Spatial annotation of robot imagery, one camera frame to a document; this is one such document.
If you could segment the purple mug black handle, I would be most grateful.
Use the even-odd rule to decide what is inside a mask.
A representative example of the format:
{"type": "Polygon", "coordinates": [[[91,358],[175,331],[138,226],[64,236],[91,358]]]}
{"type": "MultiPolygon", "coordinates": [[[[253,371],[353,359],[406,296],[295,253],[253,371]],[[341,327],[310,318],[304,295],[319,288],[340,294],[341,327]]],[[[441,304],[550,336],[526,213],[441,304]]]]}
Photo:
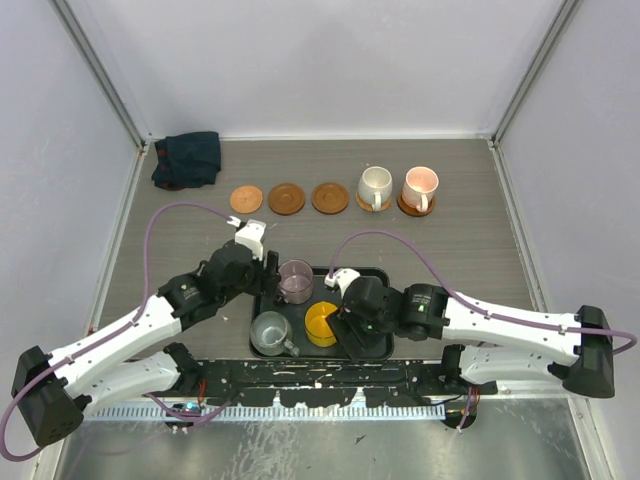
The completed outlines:
{"type": "Polygon", "coordinates": [[[301,305],[311,298],[314,274],[309,264],[298,259],[287,260],[281,264],[278,273],[280,282],[276,294],[280,302],[301,305]]]}

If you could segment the yellow mug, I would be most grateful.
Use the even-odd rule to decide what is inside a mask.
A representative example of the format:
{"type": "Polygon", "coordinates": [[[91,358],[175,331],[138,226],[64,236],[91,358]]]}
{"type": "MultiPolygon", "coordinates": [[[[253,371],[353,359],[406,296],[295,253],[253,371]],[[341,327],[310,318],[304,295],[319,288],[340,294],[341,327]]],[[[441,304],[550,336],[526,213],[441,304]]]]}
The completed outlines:
{"type": "Polygon", "coordinates": [[[321,301],[313,304],[304,317],[304,327],[308,340],[320,348],[328,348],[337,343],[327,318],[334,313],[338,307],[333,303],[321,301]]]}

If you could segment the grey stoneware mug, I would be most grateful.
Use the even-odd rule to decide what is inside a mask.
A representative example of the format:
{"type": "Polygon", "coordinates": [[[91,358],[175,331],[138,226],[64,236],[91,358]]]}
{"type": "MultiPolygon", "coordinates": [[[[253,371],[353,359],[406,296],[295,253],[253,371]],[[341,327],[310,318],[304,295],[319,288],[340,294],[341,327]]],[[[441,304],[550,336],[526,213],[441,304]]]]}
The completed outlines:
{"type": "Polygon", "coordinates": [[[275,311],[263,312],[252,320],[250,342],[260,354],[267,357],[289,355],[296,358],[300,354],[293,342],[290,322],[275,311]]]}

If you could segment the light orange coaster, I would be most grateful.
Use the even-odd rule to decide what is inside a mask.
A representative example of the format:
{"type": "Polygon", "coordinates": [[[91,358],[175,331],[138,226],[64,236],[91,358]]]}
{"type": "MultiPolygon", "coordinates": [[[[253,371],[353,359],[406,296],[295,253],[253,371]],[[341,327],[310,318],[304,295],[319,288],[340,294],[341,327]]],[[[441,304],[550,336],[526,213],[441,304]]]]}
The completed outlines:
{"type": "Polygon", "coordinates": [[[230,195],[231,208],[240,214],[257,211],[263,203],[263,192],[254,185],[242,185],[230,195]]]}

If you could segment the dark wooden coaster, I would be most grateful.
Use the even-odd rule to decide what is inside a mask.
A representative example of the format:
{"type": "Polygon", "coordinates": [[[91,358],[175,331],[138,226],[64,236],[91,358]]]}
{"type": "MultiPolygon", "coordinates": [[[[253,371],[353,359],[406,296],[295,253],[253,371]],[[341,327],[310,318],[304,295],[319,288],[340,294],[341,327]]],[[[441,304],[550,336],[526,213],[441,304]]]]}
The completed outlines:
{"type": "Polygon", "coordinates": [[[296,184],[281,183],[270,190],[268,205],[278,215],[289,216],[296,214],[305,205],[304,191],[296,184]]]}
{"type": "Polygon", "coordinates": [[[313,207],[325,215],[334,215],[345,210],[349,204],[349,193],[344,186],[335,182],[318,185],[311,195],[313,207]]]}
{"type": "Polygon", "coordinates": [[[425,212],[420,212],[418,211],[416,208],[413,208],[411,206],[409,206],[403,199],[402,194],[399,194],[397,196],[397,205],[400,208],[400,210],[405,213],[408,216],[411,217],[424,217],[429,215],[435,208],[436,206],[436,198],[433,197],[430,201],[429,201],[429,207],[425,212]]]}

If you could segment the woven rattan coaster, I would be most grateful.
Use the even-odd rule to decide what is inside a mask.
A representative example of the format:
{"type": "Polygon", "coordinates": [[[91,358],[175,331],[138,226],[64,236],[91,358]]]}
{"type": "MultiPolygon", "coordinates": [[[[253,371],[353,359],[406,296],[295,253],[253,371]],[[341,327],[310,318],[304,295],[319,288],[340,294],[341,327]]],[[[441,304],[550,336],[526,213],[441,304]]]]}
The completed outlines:
{"type": "MultiPolygon", "coordinates": [[[[373,213],[376,213],[376,210],[374,210],[374,209],[373,209],[373,207],[372,207],[370,204],[366,203],[366,202],[365,202],[365,201],[360,197],[360,195],[359,195],[359,194],[356,194],[356,202],[357,202],[357,204],[358,204],[358,205],[359,205],[363,210],[365,210],[365,211],[367,211],[367,212],[373,212],[373,213]]],[[[391,204],[392,204],[392,198],[391,198],[391,197],[389,197],[385,202],[383,202],[383,203],[381,204],[381,208],[379,209],[379,212],[381,212],[381,211],[384,211],[384,210],[388,209],[388,208],[391,206],[391,204]]]]}

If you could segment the pink ceramic mug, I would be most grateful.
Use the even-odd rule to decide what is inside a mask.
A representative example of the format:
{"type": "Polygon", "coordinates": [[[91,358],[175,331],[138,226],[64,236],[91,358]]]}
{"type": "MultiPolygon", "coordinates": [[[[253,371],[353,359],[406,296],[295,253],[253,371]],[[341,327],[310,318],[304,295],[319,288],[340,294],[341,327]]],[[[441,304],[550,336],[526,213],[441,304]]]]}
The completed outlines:
{"type": "Polygon", "coordinates": [[[426,213],[439,187],[439,177],[425,166],[411,168],[405,176],[401,198],[404,203],[419,213],[426,213]]]}

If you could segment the white speckled mug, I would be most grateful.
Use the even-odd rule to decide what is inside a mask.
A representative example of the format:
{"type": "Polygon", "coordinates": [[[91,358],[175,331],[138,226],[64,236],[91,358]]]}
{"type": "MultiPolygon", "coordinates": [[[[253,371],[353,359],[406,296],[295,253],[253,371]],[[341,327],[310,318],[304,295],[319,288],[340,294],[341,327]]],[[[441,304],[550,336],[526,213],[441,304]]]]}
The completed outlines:
{"type": "Polygon", "coordinates": [[[381,204],[392,197],[392,191],[391,173],[384,167],[371,166],[362,173],[356,194],[379,212],[381,204]]]}

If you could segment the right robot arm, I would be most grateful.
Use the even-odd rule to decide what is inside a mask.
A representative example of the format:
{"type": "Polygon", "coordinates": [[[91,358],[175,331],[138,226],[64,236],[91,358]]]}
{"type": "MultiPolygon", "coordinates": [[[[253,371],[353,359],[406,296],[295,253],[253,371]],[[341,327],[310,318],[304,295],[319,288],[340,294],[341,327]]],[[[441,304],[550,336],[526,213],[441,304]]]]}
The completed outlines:
{"type": "Polygon", "coordinates": [[[327,318],[352,360],[388,335],[446,341],[438,379],[459,394],[503,380],[555,379],[574,394],[614,396],[613,341],[604,312],[584,305],[575,314],[550,314],[482,302],[430,284],[402,291],[352,269],[324,279],[340,304],[327,318]]]}

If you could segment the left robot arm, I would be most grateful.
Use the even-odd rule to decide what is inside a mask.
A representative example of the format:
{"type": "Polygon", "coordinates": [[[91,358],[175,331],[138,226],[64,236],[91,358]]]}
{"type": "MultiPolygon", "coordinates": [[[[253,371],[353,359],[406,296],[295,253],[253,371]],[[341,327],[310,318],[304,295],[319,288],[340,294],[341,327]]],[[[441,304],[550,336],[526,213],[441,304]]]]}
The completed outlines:
{"type": "Polygon", "coordinates": [[[144,307],[97,333],[50,353],[38,346],[24,351],[11,395],[37,447],[60,441],[111,403],[147,393],[196,392],[202,367],[173,337],[214,317],[241,294],[274,293],[278,263],[275,251],[256,259],[248,247],[230,240],[196,270],[171,278],[144,307]],[[162,340],[169,345],[133,360],[162,340]]]}

